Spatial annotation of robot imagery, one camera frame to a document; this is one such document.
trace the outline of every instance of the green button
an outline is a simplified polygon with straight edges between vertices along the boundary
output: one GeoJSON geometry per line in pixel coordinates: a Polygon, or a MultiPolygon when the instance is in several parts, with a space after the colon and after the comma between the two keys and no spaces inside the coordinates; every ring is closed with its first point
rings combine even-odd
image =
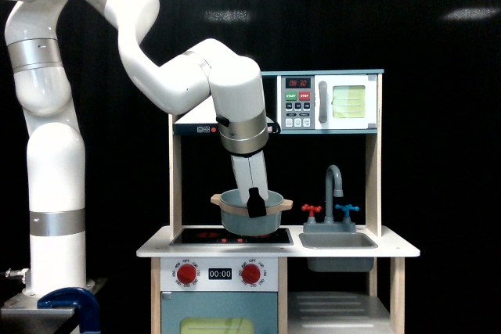
{"type": "Polygon", "coordinates": [[[286,92],[285,93],[286,101],[297,101],[297,92],[286,92]]]}

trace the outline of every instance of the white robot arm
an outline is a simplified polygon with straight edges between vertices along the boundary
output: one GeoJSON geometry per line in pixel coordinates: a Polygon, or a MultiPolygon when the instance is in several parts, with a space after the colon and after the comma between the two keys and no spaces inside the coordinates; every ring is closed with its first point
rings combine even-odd
{"type": "MultiPolygon", "coordinates": [[[[67,0],[20,1],[5,40],[30,135],[31,288],[43,295],[86,283],[85,148],[57,45],[57,19],[67,0]]],[[[261,150],[268,128],[258,65],[206,40],[157,66],[139,44],[157,18],[159,0],[87,1],[117,28],[125,70],[163,111],[184,113],[212,94],[240,197],[247,203],[258,195],[264,205],[268,185],[261,150]]]]}

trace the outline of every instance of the blue clamp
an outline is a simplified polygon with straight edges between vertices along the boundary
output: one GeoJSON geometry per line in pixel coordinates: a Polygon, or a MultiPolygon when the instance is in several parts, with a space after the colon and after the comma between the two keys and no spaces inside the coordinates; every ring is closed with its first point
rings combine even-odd
{"type": "Polygon", "coordinates": [[[38,309],[74,307],[78,311],[81,334],[101,334],[99,304],[87,289],[66,287],[43,296],[37,302],[38,309]]]}
{"type": "Polygon", "coordinates": [[[350,217],[350,210],[354,211],[359,211],[359,207],[353,207],[351,204],[349,205],[336,205],[336,209],[341,209],[344,211],[344,217],[349,218],[350,217]]]}

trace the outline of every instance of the faucet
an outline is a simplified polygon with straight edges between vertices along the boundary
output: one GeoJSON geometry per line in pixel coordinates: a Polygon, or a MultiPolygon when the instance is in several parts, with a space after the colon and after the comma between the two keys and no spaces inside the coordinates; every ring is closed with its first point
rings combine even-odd
{"type": "Polygon", "coordinates": [[[343,197],[343,179],[335,164],[330,165],[326,173],[326,216],[323,220],[324,223],[334,223],[333,197],[343,197]],[[332,192],[332,180],[334,180],[334,192],[332,192]]]}
{"type": "Polygon", "coordinates": [[[303,211],[309,210],[310,217],[303,225],[304,232],[355,232],[355,223],[350,220],[350,210],[359,211],[359,207],[352,205],[336,205],[336,209],[344,211],[343,221],[334,223],[333,197],[343,197],[343,179],[339,168],[332,164],[326,172],[326,216],[322,222],[315,222],[314,213],[318,213],[322,207],[304,205],[303,211]]]}

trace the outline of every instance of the white countertop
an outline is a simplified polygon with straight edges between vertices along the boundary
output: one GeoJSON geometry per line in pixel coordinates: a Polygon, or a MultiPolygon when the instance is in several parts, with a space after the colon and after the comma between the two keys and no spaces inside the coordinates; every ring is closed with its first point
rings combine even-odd
{"type": "MultiPolygon", "coordinates": [[[[185,228],[222,228],[222,226],[184,226],[185,228]]],[[[171,246],[169,226],[164,226],[157,231],[136,252],[138,257],[418,257],[420,251],[398,236],[389,228],[382,227],[382,236],[377,238],[366,226],[356,226],[356,231],[369,236],[377,248],[372,249],[331,249],[315,250],[305,248],[301,244],[299,234],[303,232],[302,225],[280,226],[288,228],[293,245],[274,244],[245,244],[245,245],[176,245],[171,246]]]]}

